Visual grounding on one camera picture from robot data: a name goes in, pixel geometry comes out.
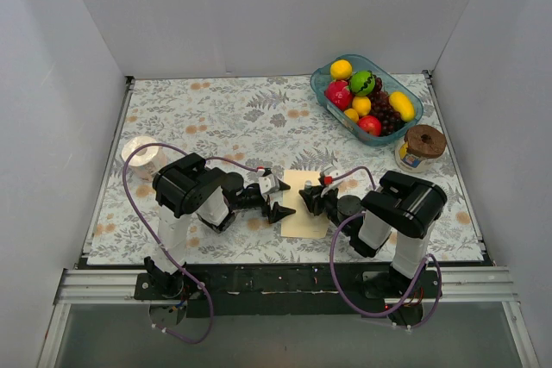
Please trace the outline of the dark purple grapes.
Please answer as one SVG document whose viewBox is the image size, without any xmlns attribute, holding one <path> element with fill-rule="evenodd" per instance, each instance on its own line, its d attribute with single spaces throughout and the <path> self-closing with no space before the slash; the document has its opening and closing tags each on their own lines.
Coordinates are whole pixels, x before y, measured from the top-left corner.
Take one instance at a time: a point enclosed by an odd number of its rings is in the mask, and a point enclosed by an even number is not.
<svg viewBox="0 0 552 368">
<path fill-rule="evenodd" d="M 405 125 L 399 112 L 389 104 L 389 94 L 383 89 L 381 78 L 376 78 L 373 91 L 367 97 L 371 102 L 369 115 L 381 123 L 381 136 L 394 134 Z"/>
</svg>

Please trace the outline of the white labelled jar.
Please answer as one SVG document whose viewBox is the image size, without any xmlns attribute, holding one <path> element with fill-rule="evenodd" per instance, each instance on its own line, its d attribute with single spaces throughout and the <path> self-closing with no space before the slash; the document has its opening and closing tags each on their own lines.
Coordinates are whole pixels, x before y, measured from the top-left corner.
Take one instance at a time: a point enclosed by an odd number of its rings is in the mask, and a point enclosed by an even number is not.
<svg viewBox="0 0 552 368">
<path fill-rule="evenodd" d="M 428 171 L 434 159 L 428 159 L 423 156 L 410 153 L 407 142 L 399 142 L 394 150 L 394 157 L 398 167 L 406 172 L 422 173 Z"/>
</svg>

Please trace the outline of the floral patterned table mat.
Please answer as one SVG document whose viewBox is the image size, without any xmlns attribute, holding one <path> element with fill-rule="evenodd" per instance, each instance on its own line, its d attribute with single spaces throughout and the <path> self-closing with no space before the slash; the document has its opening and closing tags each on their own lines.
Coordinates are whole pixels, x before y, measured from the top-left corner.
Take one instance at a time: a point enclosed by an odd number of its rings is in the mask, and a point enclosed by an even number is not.
<svg viewBox="0 0 552 368">
<path fill-rule="evenodd" d="M 383 174 L 397 168 L 393 144 L 361 143 L 321 106 L 306 76 L 138 80 L 122 119 L 120 143 L 146 135 L 164 144 L 170 160 L 198 153 L 211 165 L 239 172 L 247 181 L 265 166 L 345 174 L 339 191 L 364 196 Z M 151 231 L 158 204 L 150 183 L 123 169 L 121 156 L 110 168 L 89 265 L 139 265 L 155 249 Z M 319 240 L 285 238 L 256 210 L 240 212 L 217 234 L 193 220 L 185 259 L 195 264 L 321 263 L 334 256 L 355 262 L 358 254 L 346 238 L 327 230 Z"/>
</svg>

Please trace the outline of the green watermelon toy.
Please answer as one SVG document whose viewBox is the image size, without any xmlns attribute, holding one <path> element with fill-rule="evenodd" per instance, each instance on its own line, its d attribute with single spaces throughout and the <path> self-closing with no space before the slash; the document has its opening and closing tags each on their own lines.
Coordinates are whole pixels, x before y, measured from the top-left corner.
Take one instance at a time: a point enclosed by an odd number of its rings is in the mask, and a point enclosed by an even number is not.
<svg viewBox="0 0 552 368">
<path fill-rule="evenodd" d="M 349 80 L 349 89 L 356 97 L 365 97 L 373 92 L 376 77 L 371 71 L 359 71 Z"/>
</svg>

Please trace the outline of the red apple toy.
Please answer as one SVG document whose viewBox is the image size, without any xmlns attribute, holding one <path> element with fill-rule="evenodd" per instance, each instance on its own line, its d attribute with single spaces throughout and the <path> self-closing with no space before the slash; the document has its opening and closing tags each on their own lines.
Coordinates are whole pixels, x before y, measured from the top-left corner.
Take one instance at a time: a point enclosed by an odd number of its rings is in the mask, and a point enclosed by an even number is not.
<svg viewBox="0 0 552 368">
<path fill-rule="evenodd" d="M 359 119 L 357 126 L 367 134 L 380 136 L 382 124 L 380 120 L 373 115 L 366 115 Z"/>
</svg>

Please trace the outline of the white toilet paper roll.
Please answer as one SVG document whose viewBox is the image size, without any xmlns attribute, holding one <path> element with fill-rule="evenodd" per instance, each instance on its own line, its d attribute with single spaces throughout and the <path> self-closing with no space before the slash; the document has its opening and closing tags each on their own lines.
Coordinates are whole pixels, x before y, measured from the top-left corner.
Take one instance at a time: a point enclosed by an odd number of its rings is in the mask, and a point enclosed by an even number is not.
<svg viewBox="0 0 552 368">
<path fill-rule="evenodd" d="M 126 162 L 130 154 L 138 147 L 156 143 L 150 136 L 136 136 L 129 140 L 122 148 L 122 161 Z M 151 182 L 154 174 L 167 165 L 167 156 L 162 147 L 151 146 L 142 148 L 129 161 L 129 168 L 142 180 Z"/>
</svg>

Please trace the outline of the teal plastic fruit basket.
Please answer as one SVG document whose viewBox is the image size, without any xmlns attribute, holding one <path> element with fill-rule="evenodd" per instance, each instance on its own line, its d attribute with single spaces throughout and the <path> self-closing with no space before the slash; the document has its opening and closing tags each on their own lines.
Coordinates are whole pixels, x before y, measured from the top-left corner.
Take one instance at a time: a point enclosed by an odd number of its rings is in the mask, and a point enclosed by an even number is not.
<svg viewBox="0 0 552 368">
<path fill-rule="evenodd" d="M 420 98 L 358 54 L 345 54 L 315 70 L 310 87 L 337 121 L 372 147 L 404 137 L 423 115 Z"/>
</svg>

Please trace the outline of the beige paper envelope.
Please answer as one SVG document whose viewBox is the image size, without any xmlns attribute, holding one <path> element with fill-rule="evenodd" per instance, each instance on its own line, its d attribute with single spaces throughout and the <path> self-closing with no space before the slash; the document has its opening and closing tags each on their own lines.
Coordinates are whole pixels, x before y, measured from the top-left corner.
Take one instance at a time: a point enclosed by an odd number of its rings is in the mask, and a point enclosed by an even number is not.
<svg viewBox="0 0 552 368">
<path fill-rule="evenodd" d="M 285 207 L 295 209 L 296 213 L 281 221 L 281 236 L 319 240 L 326 236 L 329 220 L 325 215 L 314 216 L 308 211 L 303 198 L 298 194 L 306 181 L 317 185 L 319 172 L 285 170 L 284 182 L 291 186 L 283 195 Z"/>
</svg>

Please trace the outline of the yellow orange fruit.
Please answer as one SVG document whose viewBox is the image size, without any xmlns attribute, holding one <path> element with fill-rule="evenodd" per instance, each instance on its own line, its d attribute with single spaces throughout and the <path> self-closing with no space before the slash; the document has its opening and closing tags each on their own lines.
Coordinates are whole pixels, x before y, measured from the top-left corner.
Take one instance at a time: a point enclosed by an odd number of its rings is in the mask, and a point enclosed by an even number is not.
<svg viewBox="0 0 552 368">
<path fill-rule="evenodd" d="M 329 73 L 334 80 L 348 80 L 353 74 L 353 67 L 348 60 L 339 59 L 331 64 Z"/>
</svg>

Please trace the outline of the small orange lemon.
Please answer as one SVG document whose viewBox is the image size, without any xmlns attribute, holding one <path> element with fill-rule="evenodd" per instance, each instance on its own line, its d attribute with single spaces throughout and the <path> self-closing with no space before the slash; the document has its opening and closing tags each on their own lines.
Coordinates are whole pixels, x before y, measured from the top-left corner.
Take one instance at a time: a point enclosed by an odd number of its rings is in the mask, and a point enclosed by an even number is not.
<svg viewBox="0 0 552 368">
<path fill-rule="evenodd" d="M 354 124 L 356 124 L 360 117 L 359 117 L 359 114 L 357 113 L 357 111 L 353 108 L 349 108 L 349 109 L 346 109 L 343 114 L 348 118 L 350 119 Z"/>
</svg>

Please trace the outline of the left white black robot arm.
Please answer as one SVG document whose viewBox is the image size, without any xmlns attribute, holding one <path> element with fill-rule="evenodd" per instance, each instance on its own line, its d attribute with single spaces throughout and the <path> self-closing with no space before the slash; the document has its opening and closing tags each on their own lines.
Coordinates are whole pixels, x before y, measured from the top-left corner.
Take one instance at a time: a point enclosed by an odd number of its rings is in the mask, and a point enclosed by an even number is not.
<svg viewBox="0 0 552 368">
<path fill-rule="evenodd" d="M 153 257 L 144 259 L 144 264 L 152 286 L 162 297 L 173 299 L 185 290 L 184 278 L 177 271 L 185 263 L 192 218 L 220 234 L 240 210 L 258 209 L 271 224 L 296 213 L 271 200 L 273 193 L 289 190 L 290 185 L 268 168 L 256 169 L 255 176 L 255 182 L 245 184 L 240 173 L 210 168 L 207 160 L 196 153 L 156 172 L 153 189 L 160 207 L 156 234 L 160 244 Z"/>
</svg>

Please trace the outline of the aluminium frame profile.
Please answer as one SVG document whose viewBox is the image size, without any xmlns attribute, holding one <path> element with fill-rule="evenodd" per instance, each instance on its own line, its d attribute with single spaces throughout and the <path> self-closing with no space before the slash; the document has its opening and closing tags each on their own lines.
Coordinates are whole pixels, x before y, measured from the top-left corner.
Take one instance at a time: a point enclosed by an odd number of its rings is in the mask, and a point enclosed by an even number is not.
<svg viewBox="0 0 552 368">
<path fill-rule="evenodd" d="M 94 322 L 104 322 L 123 306 L 145 310 L 149 301 L 135 299 L 137 270 L 65 270 L 57 288 L 53 313 L 37 365 L 66 366 L 82 359 L 83 366 L 108 363 L 115 347 Z"/>
</svg>

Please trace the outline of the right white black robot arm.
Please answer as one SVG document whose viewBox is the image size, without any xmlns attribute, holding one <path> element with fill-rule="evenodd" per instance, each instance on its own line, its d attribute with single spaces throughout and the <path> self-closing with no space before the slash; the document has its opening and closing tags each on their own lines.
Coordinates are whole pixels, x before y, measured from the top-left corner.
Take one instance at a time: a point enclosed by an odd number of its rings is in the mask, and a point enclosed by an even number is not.
<svg viewBox="0 0 552 368">
<path fill-rule="evenodd" d="M 388 171 L 376 190 L 363 198 L 340 196 L 337 175 L 322 173 L 319 184 L 307 182 L 298 194 L 314 216 L 325 214 L 342 228 L 349 245 L 364 258 L 373 258 L 397 234 L 389 266 L 389 283 L 399 296 L 410 296 L 422 285 L 430 234 L 448 201 L 437 184 L 401 172 Z"/>
</svg>

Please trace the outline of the yellow mango toy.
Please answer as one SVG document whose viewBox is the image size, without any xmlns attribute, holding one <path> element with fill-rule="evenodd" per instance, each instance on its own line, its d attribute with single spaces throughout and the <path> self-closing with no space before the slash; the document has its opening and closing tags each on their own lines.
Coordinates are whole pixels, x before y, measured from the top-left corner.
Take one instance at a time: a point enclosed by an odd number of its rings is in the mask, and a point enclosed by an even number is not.
<svg viewBox="0 0 552 368">
<path fill-rule="evenodd" d="M 388 97 L 389 104 L 399 113 L 403 122 L 410 122 L 416 117 L 416 110 L 409 99 L 403 92 L 396 90 Z"/>
</svg>

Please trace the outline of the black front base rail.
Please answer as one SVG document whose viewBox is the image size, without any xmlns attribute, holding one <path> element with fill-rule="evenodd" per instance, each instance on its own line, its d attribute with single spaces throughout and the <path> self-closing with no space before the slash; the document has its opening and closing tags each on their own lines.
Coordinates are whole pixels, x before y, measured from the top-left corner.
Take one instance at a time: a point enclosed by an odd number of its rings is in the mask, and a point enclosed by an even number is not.
<svg viewBox="0 0 552 368">
<path fill-rule="evenodd" d="M 134 298 L 186 310 L 191 318 L 224 315 L 351 315 L 389 309 L 403 291 L 387 263 L 188 265 L 189 276 L 152 264 L 136 279 Z"/>
</svg>

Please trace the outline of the red strawberry toy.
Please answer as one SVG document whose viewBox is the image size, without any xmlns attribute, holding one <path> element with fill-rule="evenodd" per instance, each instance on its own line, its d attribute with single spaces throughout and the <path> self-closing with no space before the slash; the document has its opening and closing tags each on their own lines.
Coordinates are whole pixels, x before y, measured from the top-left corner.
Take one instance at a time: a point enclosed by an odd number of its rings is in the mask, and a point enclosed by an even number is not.
<svg viewBox="0 0 552 368">
<path fill-rule="evenodd" d="M 324 95 L 340 111 L 348 109 L 353 100 L 353 94 L 350 91 L 348 81 L 346 80 L 332 81 L 326 89 Z"/>
</svg>

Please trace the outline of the small yellow lemon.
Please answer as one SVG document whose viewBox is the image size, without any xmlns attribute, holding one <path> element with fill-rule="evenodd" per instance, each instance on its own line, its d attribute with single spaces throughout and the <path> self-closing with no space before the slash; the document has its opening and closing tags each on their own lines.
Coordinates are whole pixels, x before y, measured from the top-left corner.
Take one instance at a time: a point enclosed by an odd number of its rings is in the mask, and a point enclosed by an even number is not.
<svg viewBox="0 0 552 368">
<path fill-rule="evenodd" d="M 372 103 L 368 97 L 354 97 L 352 108 L 357 111 L 359 117 L 364 117 L 369 115 L 372 109 Z"/>
</svg>

